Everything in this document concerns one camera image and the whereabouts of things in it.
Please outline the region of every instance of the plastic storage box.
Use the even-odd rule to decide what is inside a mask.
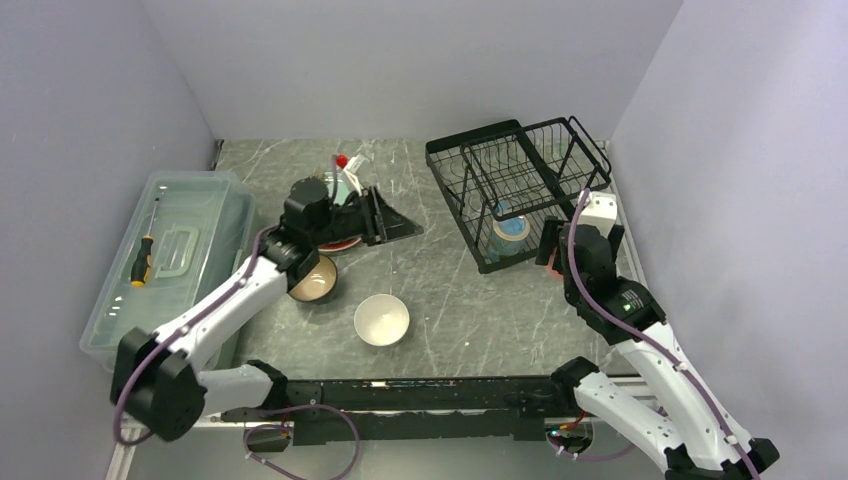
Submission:
[[[152,268],[142,287],[130,267],[153,221]],[[229,172],[156,172],[147,181],[109,270],[80,348],[111,371],[118,342],[133,327],[152,332],[180,316],[238,269],[249,255],[256,200]],[[231,338],[207,368],[232,362]]]

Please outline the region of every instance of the dish rack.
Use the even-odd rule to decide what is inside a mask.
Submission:
[[[570,219],[580,192],[607,188],[612,172],[573,116],[527,127],[500,122],[433,140],[425,150],[480,273],[535,257],[545,218]]]

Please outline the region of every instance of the white wall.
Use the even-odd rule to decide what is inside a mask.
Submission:
[[[609,138],[682,0],[144,0],[218,138]]]
[[[214,140],[137,0],[0,2],[0,478],[103,478],[79,338],[147,175]]]
[[[765,476],[848,476],[848,4],[684,3],[612,139],[646,276]]]

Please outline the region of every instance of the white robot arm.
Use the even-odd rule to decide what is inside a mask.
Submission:
[[[615,209],[583,208],[614,202],[608,194],[586,191],[584,197],[574,222],[552,221],[543,233],[548,242],[557,239],[561,257],[554,268],[563,272],[566,300],[633,365],[668,417],[627,396],[582,357],[560,367],[552,380],[648,455],[668,480],[759,478],[779,456],[774,445],[752,438],[718,402],[647,288],[617,275],[617,248],[606,238]],[[537,263],[545,260],[543,252]]]
[[[389,208],[376,189],[352,194],[355,201],[341,208],[327,202],[327,193],[316,179],[296,183],[280,225],[257,241],[253,255],[229,280],[152,334],[136,329],[122,339],[110,392],[119,411],[126,410],[153,434],[171,441],[201,415],[287,404],[285,375],[263,362],[230,370],[203,368],[253,315],[305,277],[318,261],[317,245],[354,235],[376,245],[422,231]],[[648,455],[667,480],[759,478],[779,456],[774,445],[752,438],[703,385],[648,290],[616,275],[607,238],[610,212],[603,219],[590,212],[581,221],[580,210],[576,225],[569,228],[574,238],[569,239],[561,222],[551,224],[562,252],[560,265],[575,252],[580,283],[572,272],[564,272],[566,300],[635,367],[668,417],[629,396],[582,357],[551,375],[555,395],[608,422]],[[549,256],[540,258],[547,263]],[[116,429],[119,436],[120,426]]]

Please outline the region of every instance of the cable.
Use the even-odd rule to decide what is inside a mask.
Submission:
[[[341,410],[339,410],[335,407],[331,407],[329,405],[322,405],[320,403],[315,404],[315,405],[298,405],[296,407],[282,408],[280,410],[262,410],[261,413],[267,414],[267,415],[281,415],[281,414],[287,414],[287,413],[291,413],[291,412],[297,412],[299,410],[312,410],[312,409],[327,410],[328,412],[335,413],[336,415],[342,417],[342,420],[344,420],[345,423],[347,423],[347,426],[350,427],[350,431],[353,432],[353,440],[355,442],[354,443],[353,459],[350,461],[350,463],[347,465],[347,467],[345,467],[345,469],[342,470],[342,472],[340,474],[338,474],[335,477],[330,479],[330,480],[341,480],[342,478],[346,477],[347,474],[349,474],[351,470],[353,470],[354,465],[356,465],[356,462],[359,461],[359,457],[362,455],[362,440],[359,438],[359,431],[356,429],[356,425],[354,425],[353,420],[351,420],[350,417],[348,417],[344,412],[342,412]],[[274,470],[275,472],[277,472],[281,475],[285,475],[286,477],[289,477],[292,480],[306,480],[305,478],[298,477],[297,475],[289,472],[288,470],[283,469],[282,467],[280,467],[276,463],[268,461],[268,460],[266,460],[266,459],[260,457],[259,455],[250,451],[250,447],[248,447],[248,444],[247,444],[248,440],[250,439],[250,435],[252,435],[253,432],[255,432],[257,430],[269,430],[269,429],[289,430],[288,427],[283,427],[281,425],[276,425],[276,424],[271,424],[271,423],[264,423],[262,425],[258,425],[256,427],[251,428],[250,430],[245,432],[244,438],[243,438],[243,441],[242,441],[242,443],[244,445],[244,451],[247,452],[247,456],[245,458],[251,458],[253,460],[256,460],[257,462],[261,463],[262,465],[265,465],[266,467],[270,468],[271,470]]]
[[[665,409],[664,409],[664,408],[662,408],[662,407],[660,407],[660,409],[659,409],[659,410],[657,410],[657,413],[658,413],[658,414],[660,414],[660,415],[662,415],[662,416],[666,416]],[[555,444],[555,443],[554,443],[554,442],[553,442],[550,438],[548,438],[548,442],[551,444],[551,446],[552,446],[552,447],[554,447],[554,450],[556,450],[556,451],[557,451],[557,454],[561,454],[561,452],[560,452],[559,448],[557,447],[557,445],[556,445],[556,444]],[[634,450],[636,450],[636,445],[634,445],[634,444],[632,444],[632,443],[629,443],[629,444],[628,444],[626,447],[624,447],[624,448],[623,448],[620,452],[618,452],[618,453],[613,453],[613,454],[610,454],[610,455],[598,455],[598,456],[592,456],[592,455],[581,455],[581,454],[582,454],[584,451],[586,451],[588,448],[589,448],[589,447],[586,447],[586,448],[582,449],[582,450],[581,450],[581,451],[579,451],[579,452],[575,452],[575,453],[573,453],[573,454],[572,454],[572,459],[573,459],[573,460],[576,460],[576,461],[578,461],[578,462],[587,462],[587,463],[611,462],[611,461],[614,461],[614,460],[618,460],[619,458],[624,458],[624,457],[626,457],[627,455],[630,455],[630,453],[632,453]]]
[[[680,366],[681,361],[677,357],[675,357],[673,353],[671,353],[667,348],[660,345],[659,342],[657,342],[650,336],[645,335],[641,331],[622,322],[621,320],[615,318],[615,316],[611,315],[609,312],[604,310],[604,308],[601,307],[601,305],[598,304],[598,302],[595,301],[594,298],[592,298],[592,295],[586,289],[586,285],[583,284],[583,280],[580,278],[579,271],[577,270],[577,261],[574,258],[574,238],[577,233],[577,221],[580,218],[580,214],[583,212],[583,207],[586,206],[586,202],[588,202],[589,200],[590,193],[591,191],[588,188],[583,190],[583,194],[579,197],[580,200],[577,201],[577,209],[575,210],[574,216],[571,219],[571,225],[568,228],[568,267],[571,271],[571,276],[574,279],[574,284],[577,286],[577,290],[580,291],[580,295],[583,297],[584,300],[586,300],[586,303],[588,303],[593,310],[598,312],[599,315],[604,317],[605,320],[612,323],[616,327],[624,330],[630,335],[644,341],[648,345],[654,347],[665,358],[667,358],[668,361],[671,362],[675,369],[677,369],[677,367]],[[707,407],[709,407],[713,416],[715,416],[716,421],[718,421],[719,427],[721,428],[721,431],[725,434],[725,436],[733,437],[734,435],[733,431],[730,429],[730,425],[728,425],[727,421],[725,421],[724,416],[721,414],[721,411],[718,408],[718,405],[716,405],[715,401],[713,401],[712,396],[707,392],[706,387],[704,387],[704,385],[689,370],[681,369],[679,371],[686,377],[687,380],[689,380],[692,386],[695,387],[695,390],[697,390],[701,397],[704,399],[704,402],[707,404]],[[733,444],[733,448],[734,450],[736,450],[736,453],[739,454],[739,456],[742,458],[742,463],[745,464],[745,467],[751,473],[751,479],[760,480],[760,474],[759,472],[757,472],[757,468],[754,466],[754,463],[751,461],[750,457],[748,457],[748,454],[745,453],[745,450],[742,448],[742,446],[739,445],[738,442],[736,442]]]
[[[223,305],[227,300],[229,300],[237,291],[239,291],[244,285],[247,285],[246,280],[253,275],[253,270],[256,269],[256,263],[259,261],[259,246],[262,243],[262,239],[265,235],[271,230],[276,229],[278,226],[273,225],[270,227],[263,228],[256,234],[256,238],[253,240],[253,251],[250,255],[250,261],[247,264],[247,269],[244,272],[244,275],[239,279],[239,281],[234,282],[233,285],[227,289],[224,293],[221,294],[218,298],[213,300],[209,305],[206,306],[203,310],[198,312],[194,317],[188,319],[185,324],[183,324],[183,328],[178,328],[174,331],[168,338],[160,342],[153,350],[139,362],[138,366],[135,367],[133,373],[130,375],[130,378],[127,379],[127,382],[124,384],[123,389],[121,390],[121,394],[118,396],[118,401],[115,402],[115,417],[112,419],[112,436],[115,437],[115,441],[125,447],[134,447],[145,440],[149,439],[153,436],[153,432],[148,430],[147,432],[141,434],[135,440],[127,440],[121,435],[121,417],[123,416],[124,410],[127,407],[127,400],[129,399],[130,392],[132,392],[133,387],[135,387],[136,382],[138,382],[139,377],[153,363],[153,359],[155,359],[160,353],[165,351],[168,347],[173,345],[180,337],[187,335],[192,327],[203,321],[210,313],[217,310],[221,305]]]
[[[579,449],[576,452],[570,452],[568,450],[569,448],[575,446],[575,443],[581,441],[586,441],[589,443],[586,445],[579,446]],[[557,440],[555,441],[554,437],[548,436],[548,444],[553,447],[554,450],[556,450],[557,456],[560,456],[563,454],[563,452],[565,452],[568,453],[572,458],[574,458],[575,455],[579,456],[580,454],[585,452],[589,447],[592,446],[592,439],[588,437],[577,437],[574,435],[567,435],[558,436]]]
[[[330,205],[336,202],[336,194],[339,193],[339,166],[336,160],[338,155],[330,155],[330,171],[333,172],[333,193],[330,194]]]
[[[287,424],[289,422],[289,417],[291,417],[291,413],[286,413],[285,415],[283,415],[283,419],[280,421],[280,424],[285,426],[285,424]],[[291,437],[289,435],[289,433],[290,432],[288,432],[288,431],[283,431],[283,434],[286,436],[286,438]]]
[[[571,430],[574,430],[575,428],[577,428],[577,426],[580,425],[580,422],[582,422],[584,418],[586,418],[586,411],[582,410],[580,412],[580,415],[577,416],[577,420],[575,420],[571,423],[562,424],[562,425],[559,426],[559,429],[565,430],[566,432],[570,432]]]
[[[349,194],[347,194],[347,198],[345,198],[344,203],[342,203],[342,206],[339,207],[339,208],[344,208],[344,207],[350,205],[350,203],[352,201],[354,201],[358,196],[359,196],[359,193],[357,193],[356,190],[350,192]]]
[[[562,282],[562,274],[554,270],[554,260],[556,260],[556,256],[558,254],[558,249],[554,247],[554,251],[551,253],[551,258],[548,260],[548,264],[545,265],[545,271],[548,272],[548,275],[550,275],[554,280]]]

